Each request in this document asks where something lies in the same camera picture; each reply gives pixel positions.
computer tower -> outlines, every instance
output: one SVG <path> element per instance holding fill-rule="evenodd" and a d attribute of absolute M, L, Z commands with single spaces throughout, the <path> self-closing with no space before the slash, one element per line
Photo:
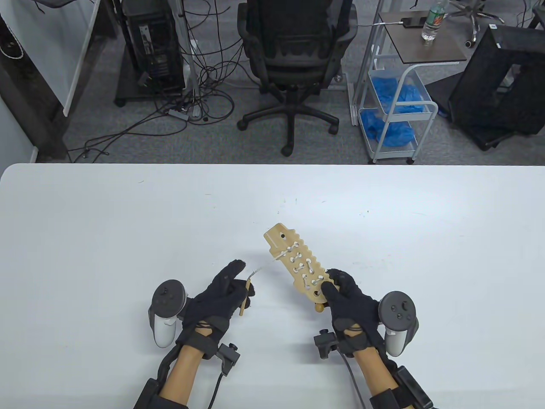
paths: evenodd
<path fill-rule="evenodd" d="M 167 0 L 123 0 L 138 68 L 159 91 L 185 87 L 183 64 L 172 9 Z"/>
<path fill-rule="evenodd" d="M 470 136 L 484 135 L 485 146 L 490 130 L 537 134 L 545 126 L 545 32 L 489 25 L 449 109 Z"/>

chair backrest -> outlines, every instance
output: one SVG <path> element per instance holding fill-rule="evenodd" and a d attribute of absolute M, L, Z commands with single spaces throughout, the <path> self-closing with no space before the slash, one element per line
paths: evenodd
<path fill-rule="evenodd" d="M 328 63 L 335 39 L 331 6 L 342 0 L 248 0 L 267 65 L 316 67 Z"/>

metal cart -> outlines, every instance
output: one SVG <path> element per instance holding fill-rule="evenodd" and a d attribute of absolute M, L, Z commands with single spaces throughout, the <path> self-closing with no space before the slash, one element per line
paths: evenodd
<path fill-rule="evenodd" d="M 426 15 L 426 11 L 381 13 L 377 8 L 377 14 L 373 23 L 378 23 L 380 20 L 384 23 L 395 23 L 403 17 L 420 17 Z M 352 124 L 360 126 L 365 139 L 365 145 L 371 157 L 369 164 L 375 164 L 377 160 L 387 158 L 406 158 L 408 164 L 414 163 L 426 141 L 433 120 L 439 110 L 437 104 L 429 96 L 426 87 L 415 69 L 430 65 L 454 65 L 466 60 L 465 55 L 448 33 L 444 31 L 440 32 L 432 44 L 426 45 L 420 37 L 420 32 L 420 29 L 404 28 L 401 25 L 374 26 L 371 30 L 370 45 L 368 45 L 368 50 L 366 50 L 366 55 L 364 56 L 354 99 L 350 107 Z M 386 34 L 390 37 L 392 45 L 397 51 L 396 53 L 381 53 Z M 378 69 L 384 66 L 383 60 L 398 58 L 404 64 L 402 69 Z M 397 89 L 391 103 L 380 100 L 379 93 L 377 93 L 376 87 L 373 84 L 373 79 L 377 78 L 392 78 L 397 80 Z M 404 85 L 416 87 L 421 100 L 399 101 L 399 95 Z M 373 106 L 371 107 L 364 105 L 368 94 L 372 96 Z M 404 106 L 420 106 L 422 107 L 422 112 L 400 113 L 399 108 Z M 381 118 L 385 123 L 384 129 L 377 140 L 371 138 L 365 131 L 362 113 L 366 110 L 373 110 L 376 116 Z M 390 124 L 406 122 L 413 128 L 411 122 L 415 121 L 426 122 L 425 130 L 422 134 L 419 135 L 415 132 L 414 139 L 402 147 L 392 148 L 384 146 L 384 140 Z"/>

vr controller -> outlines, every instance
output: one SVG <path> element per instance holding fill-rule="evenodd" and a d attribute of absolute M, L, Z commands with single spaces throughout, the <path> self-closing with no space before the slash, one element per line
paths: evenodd
<path fill-rule="evenodd" d="M 167 348 L 172 344 L 176 336 L 176 321 L 184 317 L 190 300 L 178 280 L 167 280 L 157 287 L 148 309 L 148 318 L 158 347 Z"/>
<path fill-rule="evenodd" d="M 378 315 L 380 323 L 386 329 L 384 335 L 386 352 L 390 356 L 398 357 L 418 331 L 419 324 L 413 300 L 404 292 L 389 292 L 379 302 Z M 322 329 L 320 335 L 314 337 L 314 343 L 318 347 L 320 357 L 326 359 L 329 352 L 337 349 L 338 340 L 335 333 Z"/>
<path fill-rule="evenodd" d="M 404 292 L 389 292 L 380 300 L 378 316 L 386 329 L 386 351 L 389 355 L 398 357 L 418 331 L 413 300 Z"/>

hand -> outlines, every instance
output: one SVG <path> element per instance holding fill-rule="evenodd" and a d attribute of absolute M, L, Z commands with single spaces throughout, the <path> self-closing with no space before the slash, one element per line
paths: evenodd
<path fill-rule="evenodd" d="M 384 340 L 377 331 L 378 301 L 363 294 L 352 276 L 344 271 L 331 269 L 328 274 L 339 290 L 332 283 L 324 282 L 322 294 L 331 308 L 331 322 L 341 352 L 350 354 L 369 346 L 381 348 Z"/>
<path fill-rule="evenodd" d="M 246 297 L 248 298 L 245 308 L 249 308 L 250 297 L 256 294 L 253 285 L 246 290 L 246 281 L 235 279 L 244 267 L 246 267 L 244 261 L 232 261 L 214 277 L 206 290 L 189 301 L 182 320 L 183 330 L 177 343 L 191 345 L 203 351 L 205 359 L 215 354 L 235 310 L 241 306 Z M 208 336 L 203 331 L 196 333 L 196 328 L 210 328 L 211 333 Z"/>

